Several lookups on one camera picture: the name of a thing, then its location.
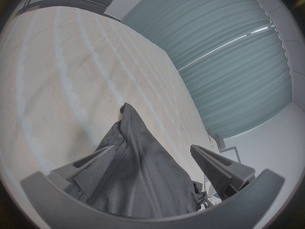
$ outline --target mattress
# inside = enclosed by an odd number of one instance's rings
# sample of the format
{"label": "mattress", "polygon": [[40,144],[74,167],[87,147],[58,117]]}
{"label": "mattress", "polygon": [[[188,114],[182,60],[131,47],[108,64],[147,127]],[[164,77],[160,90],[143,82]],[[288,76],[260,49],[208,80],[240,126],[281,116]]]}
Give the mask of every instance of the mattress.
{"label": "mattress", "polygon": [[165,51],[115,20],[68,7],[14,18],[0,41],[0,100],[1,179],[40,228],[20,181],[94,152],[125,102],[204,182],[190,145],[211,143],[184,82]]}

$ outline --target bed sheet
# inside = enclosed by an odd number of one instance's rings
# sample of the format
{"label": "bed sheet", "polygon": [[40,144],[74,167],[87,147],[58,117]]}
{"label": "bed sheet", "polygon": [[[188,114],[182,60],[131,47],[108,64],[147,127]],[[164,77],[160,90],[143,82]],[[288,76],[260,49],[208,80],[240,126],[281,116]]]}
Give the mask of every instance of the bed sheet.
{"label": "bed sheet", "polygon": [[0,100],[1,178],[40,228],[20,180],[92,153],[125,102],[204,181],[190,146],[211,144],[179,73],[165,51],[110,18],[50,7],[13,19],[0,41]]}

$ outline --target black garment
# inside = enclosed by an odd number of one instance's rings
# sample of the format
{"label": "black garment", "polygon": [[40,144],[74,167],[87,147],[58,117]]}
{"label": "black garment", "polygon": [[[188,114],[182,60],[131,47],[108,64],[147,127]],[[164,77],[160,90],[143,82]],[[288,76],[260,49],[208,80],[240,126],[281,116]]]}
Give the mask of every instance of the black garment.
{"label": "black garment", "polygon": [[116,155],[87,201],[120,216],[162,218],[195,212],[202,194],[172,156],[145,126],[136,110],[125,103],[116,122],[97,148],[116,145]]}

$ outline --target white cloth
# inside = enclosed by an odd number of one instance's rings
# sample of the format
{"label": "white cloth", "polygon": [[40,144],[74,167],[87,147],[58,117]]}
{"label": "white cloth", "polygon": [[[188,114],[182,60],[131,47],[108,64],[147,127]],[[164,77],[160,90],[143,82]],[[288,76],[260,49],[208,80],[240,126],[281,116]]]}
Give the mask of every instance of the white cloth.
{"label": "white cloth", "polygon": [[125,102],[203,183],[190,146],[211,144],[185,84],[166,52],[117,21],[68,7],[15,18],[0,41],[0,100],[2,181],[41,228],[20,180],[92,153]]}

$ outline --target green curtain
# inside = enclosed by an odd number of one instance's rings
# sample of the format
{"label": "green curtain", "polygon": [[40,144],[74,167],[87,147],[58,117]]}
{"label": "green curtain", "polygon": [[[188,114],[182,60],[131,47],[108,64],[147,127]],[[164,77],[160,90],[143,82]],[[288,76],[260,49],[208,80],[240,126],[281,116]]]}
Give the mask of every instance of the green curtain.
{"label": "green curtain", "polygon": [[[178,70],[271,25],[255,0],[142,0],[122,23],[164,49]],[[179,73],[206,129],[224,138],[264,123],[292,101],[287,58],[273,28],[228,44]]]}

